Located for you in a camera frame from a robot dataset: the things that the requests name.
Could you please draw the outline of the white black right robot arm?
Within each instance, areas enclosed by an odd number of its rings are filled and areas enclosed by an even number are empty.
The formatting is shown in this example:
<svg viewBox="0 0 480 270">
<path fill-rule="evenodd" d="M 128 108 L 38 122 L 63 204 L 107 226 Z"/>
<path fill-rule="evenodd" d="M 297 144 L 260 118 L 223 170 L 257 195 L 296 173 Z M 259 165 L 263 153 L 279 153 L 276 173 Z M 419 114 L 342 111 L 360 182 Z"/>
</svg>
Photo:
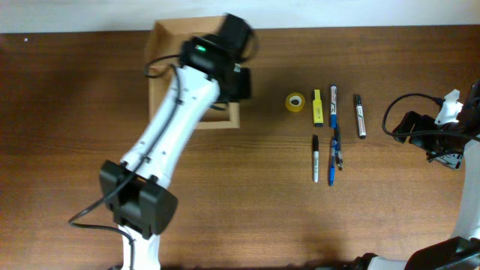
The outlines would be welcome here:
<svg viewBox="0 0 480 270">
<path fill-rule="evenodd" d="M 386 120 L 392 107 L 408 97 L 422 97 L 440 106 L 436 118 L 408 112 L 392 131 Z M 450 238 L 417 250 L 407 261 L 386 259 L 375 253 L 357 257 L 345 269 L 477 269 L 479 267 L 479 82 L 475 82 L 461 103 L 459 91 L 445 97 L 404 94 L 389 104 L 382 118 L 382 130 L 399 143 L 424 149 L 428 161 L 456 156 L 465 160 L 465 179 L 460 211 Z"/>
</svg>

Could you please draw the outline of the brown cardboard box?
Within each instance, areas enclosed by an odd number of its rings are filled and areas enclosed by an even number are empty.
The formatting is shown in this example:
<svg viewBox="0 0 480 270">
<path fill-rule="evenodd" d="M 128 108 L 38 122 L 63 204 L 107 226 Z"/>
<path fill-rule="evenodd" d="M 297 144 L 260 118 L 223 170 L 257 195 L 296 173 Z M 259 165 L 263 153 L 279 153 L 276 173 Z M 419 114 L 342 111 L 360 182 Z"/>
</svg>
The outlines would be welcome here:
<svg viewBox="0 0 480 270">
<path fill-rule="evenodd" d="M 212 33 L 220 28 L 222 16 L 208 16 L 184 19 L 159 19 L 154 22 L 145 45 L 145 61 L 150 62 L 161 56 L 176 55 L 181 52 L 182 45 L 193 36 Z M 154 63 L 150 74 L 161 74 L 162 77 L 148 81 L 148 112 L 153 119 L 170 88 L 176 86 L 170 65 L 172 59 Z M 194 89 L 217 91 L 213 82 L 206 75 L 190 67 L 184 66 L 178 70 L 181 87 L 188 100 L 196 103 L 201 99 L 194 95 Z M 206 129 L 238 129 L 240 128 L 240 109 L 238 103 L 228 103 L 224 111 L 207 109 L 196 126 L 198 130 Z"/>
</svg>

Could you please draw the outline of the blue whiteboard marker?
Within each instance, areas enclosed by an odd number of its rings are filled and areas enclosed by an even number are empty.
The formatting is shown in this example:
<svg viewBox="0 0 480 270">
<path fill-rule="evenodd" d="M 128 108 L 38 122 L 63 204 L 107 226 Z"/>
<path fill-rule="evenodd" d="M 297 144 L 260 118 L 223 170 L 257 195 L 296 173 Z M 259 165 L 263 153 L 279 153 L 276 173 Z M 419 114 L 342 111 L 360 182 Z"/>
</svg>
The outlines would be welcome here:
<svg viewBox="0 0 480 270">
<path fill-rule="evenodd" d="M 330 85 L 330 124 L 331 127 L 336 129 L 337 128 L 337 86 Z"/>
</svg>

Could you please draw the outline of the black sharpie marker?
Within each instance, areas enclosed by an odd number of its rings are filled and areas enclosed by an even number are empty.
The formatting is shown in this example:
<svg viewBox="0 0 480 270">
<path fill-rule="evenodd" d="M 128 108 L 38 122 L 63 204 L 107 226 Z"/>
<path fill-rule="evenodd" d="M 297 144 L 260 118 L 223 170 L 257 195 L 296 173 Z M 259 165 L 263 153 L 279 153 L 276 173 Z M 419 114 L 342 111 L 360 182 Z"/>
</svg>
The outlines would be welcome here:
<svg viewBox="0 0 480 270">
<path fill-rule="evenodd" d="M 313 181 L 317 183 L 319 181 L 319 139 L 317 135 L 313 135 Z"/>
</svg>

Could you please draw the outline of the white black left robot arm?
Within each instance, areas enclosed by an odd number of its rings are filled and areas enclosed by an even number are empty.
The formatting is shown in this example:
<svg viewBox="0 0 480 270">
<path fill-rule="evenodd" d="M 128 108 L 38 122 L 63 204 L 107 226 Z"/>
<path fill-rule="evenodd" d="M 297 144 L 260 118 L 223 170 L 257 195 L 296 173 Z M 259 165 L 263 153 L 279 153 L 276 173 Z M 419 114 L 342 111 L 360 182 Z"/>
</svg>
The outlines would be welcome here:
<svg viewBox="0 0 480 270">
<path fill-rule="evenodd" d="M 105 205 L 123 236 L 121 269 L 161 267 L 161 233 L 179 204 L 168 190 L 173 171 L 208 110 L 250 98 L 250 71 L 241 64 L 254 36 L 243 19 L 227 14 L 214 34 L 186 40 L 163 101 L 142 136 L 120 163 L 108 160 L 101 167 Z"/>
</svg>

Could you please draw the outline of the black whiteboard marker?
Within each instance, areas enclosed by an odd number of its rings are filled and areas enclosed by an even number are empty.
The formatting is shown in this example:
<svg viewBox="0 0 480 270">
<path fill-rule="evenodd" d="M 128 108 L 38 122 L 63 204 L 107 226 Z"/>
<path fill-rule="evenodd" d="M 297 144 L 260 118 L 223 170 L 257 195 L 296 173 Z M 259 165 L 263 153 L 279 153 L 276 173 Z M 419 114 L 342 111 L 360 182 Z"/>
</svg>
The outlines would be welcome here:
<svg viewBox="0 0 480 270">
<path fill-rule="evenodd" d="M 357 115 L 357 122 L 358 122 L 358 136 L 360 139 L 365 139 L 367 136 L 366 128 L 365 128 L 365 117 L 362 105 L 362 99 L 360 95 L 355 96 L 355 109 Z"/>
</svg>

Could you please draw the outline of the yellow highlighter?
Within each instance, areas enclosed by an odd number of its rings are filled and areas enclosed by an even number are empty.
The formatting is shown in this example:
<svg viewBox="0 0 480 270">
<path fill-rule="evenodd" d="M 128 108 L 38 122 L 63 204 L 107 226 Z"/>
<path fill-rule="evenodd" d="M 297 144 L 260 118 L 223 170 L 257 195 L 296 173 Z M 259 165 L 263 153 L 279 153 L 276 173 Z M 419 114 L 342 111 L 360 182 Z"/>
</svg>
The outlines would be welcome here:
<svg viewBox="0 0 480 270">
<path fill-rule="evenodd" d="M 313 90 L 313 124 L 315 127 L 322 127 L 323 120 L 323 104 L 321 100 L 321 93 L 319 89 Z"/>
</svg>

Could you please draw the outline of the yellow tape roll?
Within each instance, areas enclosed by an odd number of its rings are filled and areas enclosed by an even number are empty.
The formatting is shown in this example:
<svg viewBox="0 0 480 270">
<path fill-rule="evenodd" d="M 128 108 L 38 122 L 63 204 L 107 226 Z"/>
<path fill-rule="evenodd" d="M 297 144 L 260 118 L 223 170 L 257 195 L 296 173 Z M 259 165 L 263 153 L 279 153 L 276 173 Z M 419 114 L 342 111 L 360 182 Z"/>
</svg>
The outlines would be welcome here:
<svg viewBox="0 0 480 270">
<path fill-rule="evenodd" d="M 305 97 L 303 94 L 293 92 L 286 97 L 285 107 L 292 113 L 298 113 L 303 110 L 305 105 Z"/>
</svg>

